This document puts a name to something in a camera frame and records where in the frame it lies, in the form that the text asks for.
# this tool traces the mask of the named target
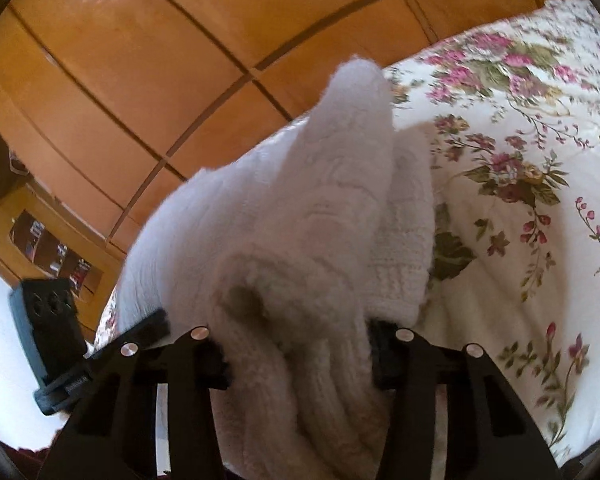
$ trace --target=bed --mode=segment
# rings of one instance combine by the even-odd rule
[[[600,439],[600,16],[548,0],[385,73],[395,126],[425,127],[432,153],[416,330],[483,345],[562,464]],[[97,348],[116,319],[113,296]]]

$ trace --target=white knitted fabric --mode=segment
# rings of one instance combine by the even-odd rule
[[[365,321],[416,321],[434,234],[426,139],[390,102],[376,65],[344,64],[308,120],[168,197],[126,260],[120,330],[161,306],[172,338],[222,345],[218,439],[248,480],[375,476],[389,399]]]

